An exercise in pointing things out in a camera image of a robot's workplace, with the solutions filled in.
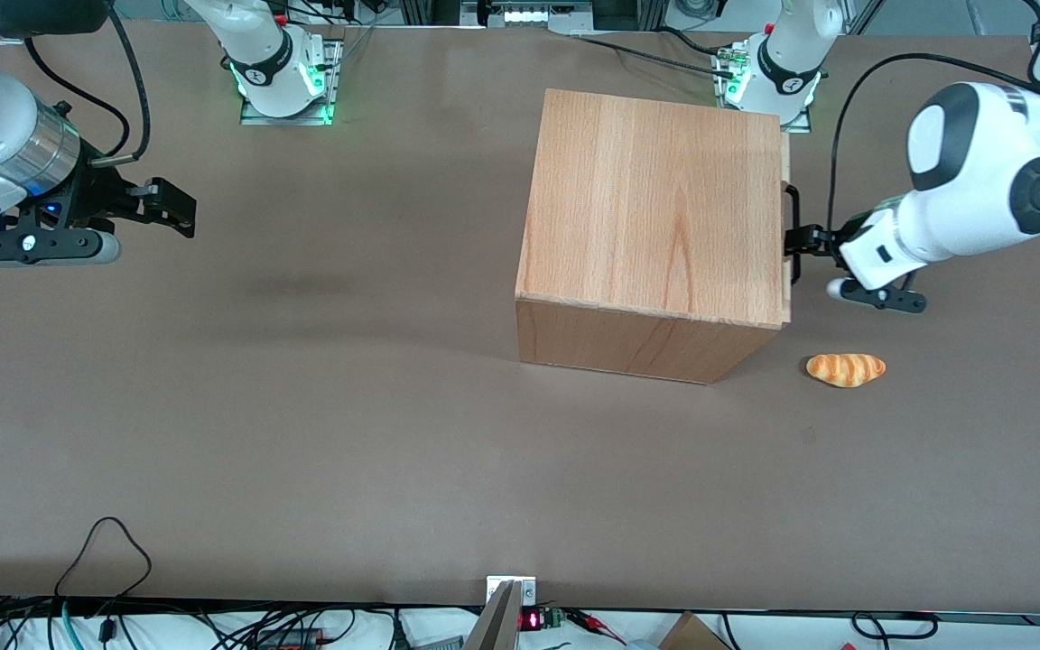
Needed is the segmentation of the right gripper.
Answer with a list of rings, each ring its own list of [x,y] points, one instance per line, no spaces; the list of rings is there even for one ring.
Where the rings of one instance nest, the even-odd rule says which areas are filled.
[[[118,172],[79,170],[50,192],[32,196],[24,186],[0,176],[0,215],[32,201],[55,218],[69,222],[131,218],[145,225],[166,226],[185,238],[196,236],[196,199],[165,178],[150,178],[144,185],[134,186]]]

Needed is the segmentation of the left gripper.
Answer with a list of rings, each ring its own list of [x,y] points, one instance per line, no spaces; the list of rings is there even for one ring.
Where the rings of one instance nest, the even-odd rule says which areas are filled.
[[[837,255],[867,291],[894,283],[899,277],[927,265],[901,242],[896,207],[863,211],[846,222],[842,231],[818,225],[785,231],[786,255]]]

